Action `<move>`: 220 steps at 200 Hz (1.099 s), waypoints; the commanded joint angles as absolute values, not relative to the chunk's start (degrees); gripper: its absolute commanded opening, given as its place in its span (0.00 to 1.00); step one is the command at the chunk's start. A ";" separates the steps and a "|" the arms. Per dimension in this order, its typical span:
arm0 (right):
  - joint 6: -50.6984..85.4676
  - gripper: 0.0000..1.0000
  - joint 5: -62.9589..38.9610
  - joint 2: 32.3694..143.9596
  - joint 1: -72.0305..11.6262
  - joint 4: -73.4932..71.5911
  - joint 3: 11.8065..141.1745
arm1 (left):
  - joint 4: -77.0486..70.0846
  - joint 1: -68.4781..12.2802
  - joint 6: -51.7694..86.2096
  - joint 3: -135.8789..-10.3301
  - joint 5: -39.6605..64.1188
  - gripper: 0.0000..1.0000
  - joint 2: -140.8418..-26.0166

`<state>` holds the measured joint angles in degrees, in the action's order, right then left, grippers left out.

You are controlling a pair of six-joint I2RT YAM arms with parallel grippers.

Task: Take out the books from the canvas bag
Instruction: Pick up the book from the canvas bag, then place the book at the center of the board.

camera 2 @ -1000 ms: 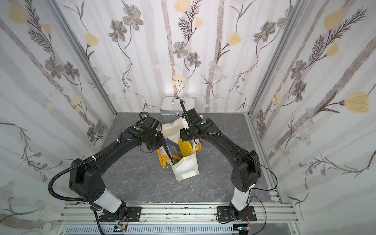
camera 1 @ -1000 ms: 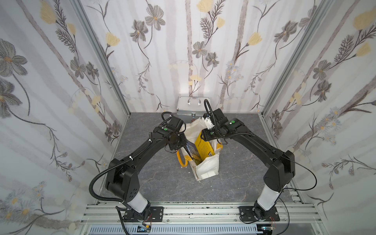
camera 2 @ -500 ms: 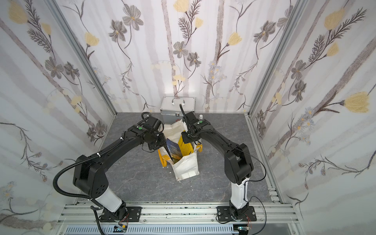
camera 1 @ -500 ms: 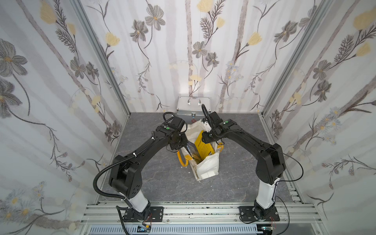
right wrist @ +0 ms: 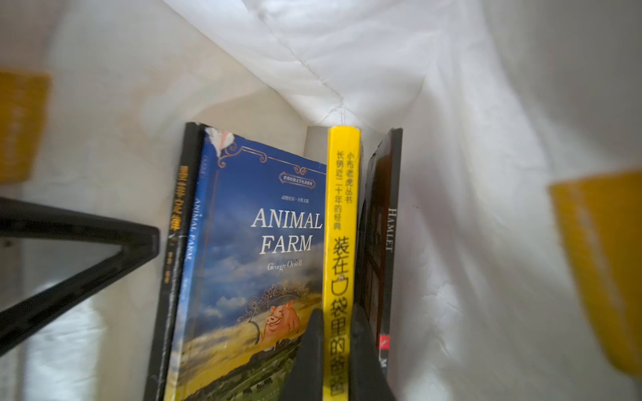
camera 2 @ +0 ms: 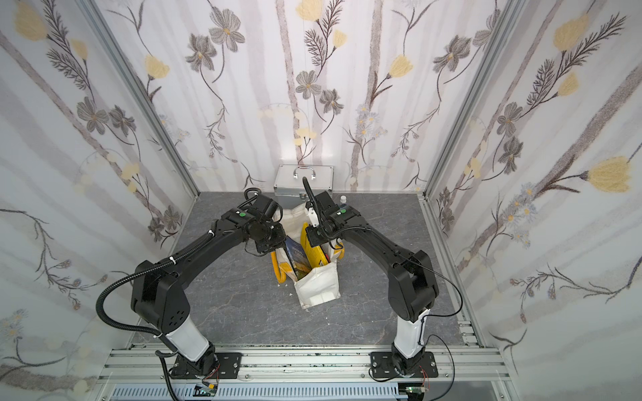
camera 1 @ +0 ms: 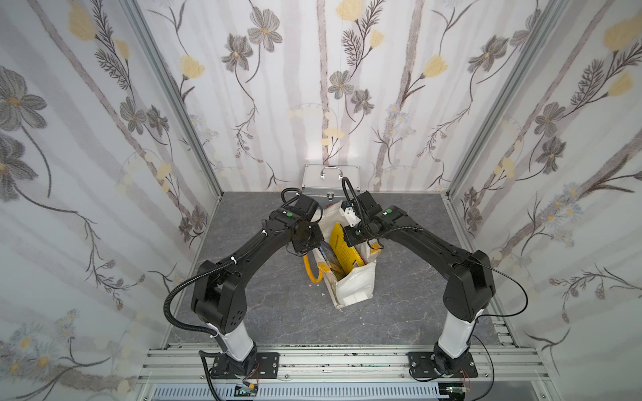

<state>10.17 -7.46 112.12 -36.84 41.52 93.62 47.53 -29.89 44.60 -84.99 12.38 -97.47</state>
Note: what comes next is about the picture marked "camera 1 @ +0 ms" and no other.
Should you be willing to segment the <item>white canvas bag yellow handles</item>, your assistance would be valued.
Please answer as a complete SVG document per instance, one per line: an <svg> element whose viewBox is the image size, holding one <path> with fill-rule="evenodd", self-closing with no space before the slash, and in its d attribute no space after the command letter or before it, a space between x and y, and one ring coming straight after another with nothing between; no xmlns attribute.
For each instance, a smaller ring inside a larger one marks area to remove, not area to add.
<svg viewBox="0 0 642 401"><path fill-rule="evenodd" d="M325 283L330 299L337 309L371 299L375 289L376 259L383 246L375 240L370 240L354 247L365 265L356 267L349 275L345 275L329 245L330 234L335 223L339 222L342 227L350 226L352 222L357 221L357 216L346 202L327 207L318 215L321 217L319 227L323 232L324 241L319 248L304 256L309 279L315 284Z"/></svg>

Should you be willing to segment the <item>yellow paperback book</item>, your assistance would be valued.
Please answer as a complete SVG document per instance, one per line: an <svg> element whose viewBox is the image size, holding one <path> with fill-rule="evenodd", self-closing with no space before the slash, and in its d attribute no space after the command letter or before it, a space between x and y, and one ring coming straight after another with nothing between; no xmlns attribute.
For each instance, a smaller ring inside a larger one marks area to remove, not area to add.
<svg viewBox="0 0 642 401"><path fill-rule="evenodd" d="M339 222L334 224L330 234L329 245L332 247L345 275L349 275L356 267L364 267L365 262L359 252L347 244L344 238L344 228Z"/></svg>

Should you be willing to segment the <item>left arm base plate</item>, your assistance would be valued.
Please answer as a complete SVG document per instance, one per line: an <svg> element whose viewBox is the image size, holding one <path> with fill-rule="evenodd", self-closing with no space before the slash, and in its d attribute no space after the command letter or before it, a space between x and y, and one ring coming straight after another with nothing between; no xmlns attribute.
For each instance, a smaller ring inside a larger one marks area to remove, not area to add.
<svg viewBox="0 0 642 401"><path fill-rule="evenodd" d="M279 353L258 352L239 362L227 354L216 354L209 374L212 379L277 379Z"/></svg>

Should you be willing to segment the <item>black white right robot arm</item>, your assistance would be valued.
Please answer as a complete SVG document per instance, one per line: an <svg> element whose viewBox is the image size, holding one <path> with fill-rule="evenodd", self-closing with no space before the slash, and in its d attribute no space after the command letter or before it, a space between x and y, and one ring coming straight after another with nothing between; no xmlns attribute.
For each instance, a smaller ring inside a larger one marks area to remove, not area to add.
<svg viewBox="0 0 642 401"><path fill-rule="evenodd" d="M446 322L434 347L435 364L445 372L469 352L476 321L496 294L488 255L469 252L421 227L397 206L381 207L369 192L347 200L358 221L344 228L351 246L374 240L393 241L427 262L446 280L443 303Z"/></svg>

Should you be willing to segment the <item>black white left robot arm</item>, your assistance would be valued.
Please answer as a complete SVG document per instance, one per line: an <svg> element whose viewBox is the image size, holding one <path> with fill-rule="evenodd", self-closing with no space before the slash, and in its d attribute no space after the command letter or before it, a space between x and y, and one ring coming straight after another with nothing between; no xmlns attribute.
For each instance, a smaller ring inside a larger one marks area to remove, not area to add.
<svg viewBox="0 0 642 401"><path fill-rule="evenodd" d="M197 273L204 277L194 283L191 309L230 359L244 363L256 354L256 344L243 322L247 284L280 249L291 246L304 255L319 247L324 236L314 216L322 213L319 202L298 195L271 212L258 233L237 251L219 262L200 265Z"/></svg>

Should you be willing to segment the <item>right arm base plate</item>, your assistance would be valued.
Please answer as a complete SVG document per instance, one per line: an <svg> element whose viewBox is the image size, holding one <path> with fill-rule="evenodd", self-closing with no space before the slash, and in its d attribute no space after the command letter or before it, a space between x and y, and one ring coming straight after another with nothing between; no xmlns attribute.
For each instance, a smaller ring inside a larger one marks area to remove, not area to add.
<svg viewBox="0 0 642 401"><path fill-rule="evenodd" d="M476 364L469 352L457 359L439 352L410 352L407 354L409 373L419 380L477 378Z"/></svg>

